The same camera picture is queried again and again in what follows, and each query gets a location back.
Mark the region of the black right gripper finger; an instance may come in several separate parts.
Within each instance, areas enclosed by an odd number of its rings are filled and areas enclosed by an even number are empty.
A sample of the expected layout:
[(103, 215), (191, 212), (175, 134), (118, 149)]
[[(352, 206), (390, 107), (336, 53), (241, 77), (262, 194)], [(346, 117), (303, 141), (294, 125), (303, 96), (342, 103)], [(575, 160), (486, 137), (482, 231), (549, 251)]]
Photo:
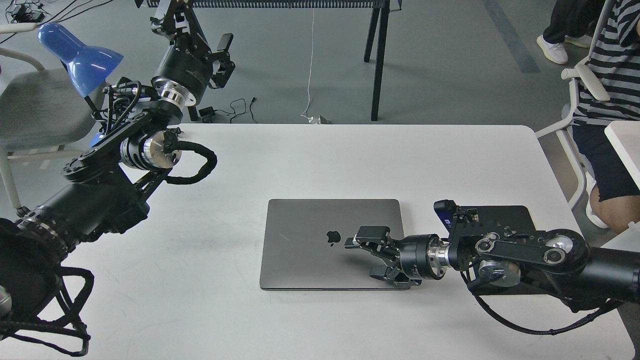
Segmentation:
[(388, 283), (393, 289), (411, 289), (422, 285), (421, 279), (411, 279), (400, 268), (372, 268), (369, 276), (375, 280)]
[(343, 247), (381, 253), (389, 243), (390, 232), (391, 230), (387, 226), (361, 226), (354, 237), (348, 237), (345, 240)]

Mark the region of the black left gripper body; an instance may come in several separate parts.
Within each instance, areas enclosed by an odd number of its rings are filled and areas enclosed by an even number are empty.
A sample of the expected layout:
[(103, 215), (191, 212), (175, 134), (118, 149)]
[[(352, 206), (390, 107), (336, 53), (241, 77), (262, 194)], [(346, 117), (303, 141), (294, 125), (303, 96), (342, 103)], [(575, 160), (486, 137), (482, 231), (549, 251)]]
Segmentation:
[(224, 88), (236, 65), (217, 62), (205, 39), (196, 34), (178, 35), (169, 46), (151, 83), (163, 101), (180, 108), (196, 106), (207, 88)]

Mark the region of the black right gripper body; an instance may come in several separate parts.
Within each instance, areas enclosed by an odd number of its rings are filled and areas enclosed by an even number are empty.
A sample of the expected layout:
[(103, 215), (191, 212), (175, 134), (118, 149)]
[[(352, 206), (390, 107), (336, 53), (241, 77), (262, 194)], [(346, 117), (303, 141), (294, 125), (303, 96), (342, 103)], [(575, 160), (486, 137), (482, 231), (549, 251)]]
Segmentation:
[(450, 242), (436, 234), (409, 235), (389, 240), (382, 249), (384, 268), (399, 268), (411, 280), (441, 280), (450, 267)]

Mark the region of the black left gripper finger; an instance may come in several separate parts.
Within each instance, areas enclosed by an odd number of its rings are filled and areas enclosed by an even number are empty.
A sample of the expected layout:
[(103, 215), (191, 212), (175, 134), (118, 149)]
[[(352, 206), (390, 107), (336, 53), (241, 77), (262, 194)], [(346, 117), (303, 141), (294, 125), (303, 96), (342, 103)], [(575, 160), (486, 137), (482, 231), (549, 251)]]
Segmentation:
[(195, 14), (192, 0), (151, 0), (150, 7), (156, 9), (150, 18), (151, 30), (174, 41), (182, 34), (195, 31)]
[(231, 62), (230, 47), (233, 43), (234, 35), (232, 33), (222, 34), (220, 41), (217, 45), (217, 62), (229, 63)]

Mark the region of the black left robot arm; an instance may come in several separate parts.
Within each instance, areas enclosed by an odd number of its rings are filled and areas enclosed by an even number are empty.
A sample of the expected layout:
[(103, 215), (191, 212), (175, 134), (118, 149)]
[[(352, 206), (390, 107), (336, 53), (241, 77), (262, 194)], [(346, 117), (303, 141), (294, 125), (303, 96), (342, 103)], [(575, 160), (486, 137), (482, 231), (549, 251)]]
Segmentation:
[(1, 337), (41, 344), (71, 357), (89, 350), (80, 312), (93, 290), (93, 273), (64, 267), (79, 244), (106, 233), (122, 234), (147, 218), (147, 199), (162, 183), (191, 185), (205, 179), (218, 158), (206, 146), (180, 140), (183, 109), (194, 112), (206, 89), (226, 86), (235, 64), (233, 34), (212, 50), (195, 8), (215, 0), (159, 0), (151, 29), (169, 47), (151, 85), (103, 81), (122, 60), (118, 52), (88, 46), (57, 22), (37, 27), (41, 45), (55, 55), (82, 96), (107, 96), (107, 116), (94, 109), (102, 138), (63, 169), (68, 184), (18, 220), (1, 220)]

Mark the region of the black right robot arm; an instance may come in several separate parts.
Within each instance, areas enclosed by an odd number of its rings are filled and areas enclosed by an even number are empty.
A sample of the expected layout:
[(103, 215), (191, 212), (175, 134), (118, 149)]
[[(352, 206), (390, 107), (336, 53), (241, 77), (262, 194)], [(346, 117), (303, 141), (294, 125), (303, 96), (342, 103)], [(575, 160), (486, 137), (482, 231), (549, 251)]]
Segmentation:
[[(396, 289), (441, 280), (447, 269), (460, 273), (467, 290), (489, 316), (531, 335), (557, 335), (594, 321), (623, 303), (639, 302), (639, 253), (592, 247), (567, 228), (537, 230), (523, 205), (460, 206), (443, 199), (435, 214), (448, 231), (393, 239), (386, 226), (362, 226), (345, 240), (384, 264), (369, 275)], [(532, 330), (500, 316), (483, 296), (546, 294), (582, 319), (559, 329)]]

